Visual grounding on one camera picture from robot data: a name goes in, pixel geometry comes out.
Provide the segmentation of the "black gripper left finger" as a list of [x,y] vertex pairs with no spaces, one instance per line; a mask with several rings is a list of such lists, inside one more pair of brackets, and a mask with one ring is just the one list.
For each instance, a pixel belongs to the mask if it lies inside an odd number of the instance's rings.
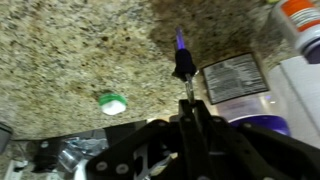
[[173,121],[154,120],[89,160],[87,180],[143,180],[168,166],[152,180],[213,180],[203,123],[210,120],[203,101],[179,102]]

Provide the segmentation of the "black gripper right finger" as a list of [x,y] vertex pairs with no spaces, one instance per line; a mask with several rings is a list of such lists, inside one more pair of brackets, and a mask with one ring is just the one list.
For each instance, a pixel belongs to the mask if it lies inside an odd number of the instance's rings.
[[218,180],[320,180],[319,148],[250,122],[234,127],[202,101],[194,110]]

